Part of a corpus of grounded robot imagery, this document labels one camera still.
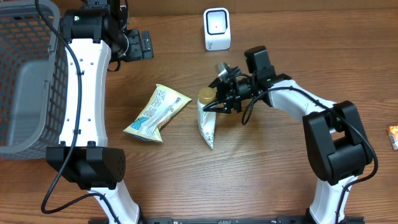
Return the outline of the orange tissue pack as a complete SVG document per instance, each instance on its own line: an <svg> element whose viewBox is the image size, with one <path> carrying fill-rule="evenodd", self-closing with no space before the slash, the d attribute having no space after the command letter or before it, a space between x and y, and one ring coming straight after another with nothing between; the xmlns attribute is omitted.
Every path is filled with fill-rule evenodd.
<svg viewBox="0 0 398 224"><path fill-rule="evenodd" d="M387 134L391 140L393 150L398 150L398 126L388 127Z"/></svg>

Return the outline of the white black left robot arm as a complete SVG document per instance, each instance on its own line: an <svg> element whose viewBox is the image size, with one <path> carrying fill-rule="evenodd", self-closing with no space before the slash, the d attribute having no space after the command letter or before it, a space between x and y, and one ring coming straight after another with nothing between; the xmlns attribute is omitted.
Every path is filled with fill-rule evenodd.
<svg viewBox="0 0 398 224"><path fill-rule="evenodd" d="M109 64L153 56L149 33L128 29L128 23L127 2L85 1L53 28L67 52L68 83L58 145L48 147L45 158L58 178L97 200L106 223L139 224L144 217L124 183L125 153L108 146L104 122Z"/></svg>

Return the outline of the white tube gold cap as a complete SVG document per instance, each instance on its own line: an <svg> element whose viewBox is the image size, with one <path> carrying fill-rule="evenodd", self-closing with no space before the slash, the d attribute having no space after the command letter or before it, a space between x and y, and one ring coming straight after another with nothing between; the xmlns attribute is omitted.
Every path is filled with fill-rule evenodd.
<svg viewBox="0 0 398 224"><path fill-rule="evenodd" d="M204 111L207 104L216 99L216 90L210 87L200 89L197 101L197 118L200 133L211 149L214 148L214 134L216 124L216 113Z"/></svg>

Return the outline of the cream wet wipes pack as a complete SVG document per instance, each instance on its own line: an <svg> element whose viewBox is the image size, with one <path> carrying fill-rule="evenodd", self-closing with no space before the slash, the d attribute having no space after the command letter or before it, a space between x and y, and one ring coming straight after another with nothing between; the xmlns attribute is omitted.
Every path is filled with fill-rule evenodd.
<svg viewBox="0 0 398 224"><path fill-rule="evenodd" d="M123 132L146 141L163 142L160 130L191 101L167 86L156 84L149 102Z"/></svg>

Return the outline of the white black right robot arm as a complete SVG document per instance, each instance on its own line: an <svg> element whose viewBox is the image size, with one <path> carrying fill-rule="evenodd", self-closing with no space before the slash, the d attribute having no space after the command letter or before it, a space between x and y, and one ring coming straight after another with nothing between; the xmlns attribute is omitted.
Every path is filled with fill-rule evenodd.
<svg viewBox="0 0 398 224"><path fill-rule="evenodd" d="M242 111L247 124L254 105L263 101L302 123L308 161L318 178L302 223L364 223L363 217L347 217L344 209L352 186L374 177L379 162L352 102L324 100L284 73L222 75L204 91L202 112Z"/></svg>

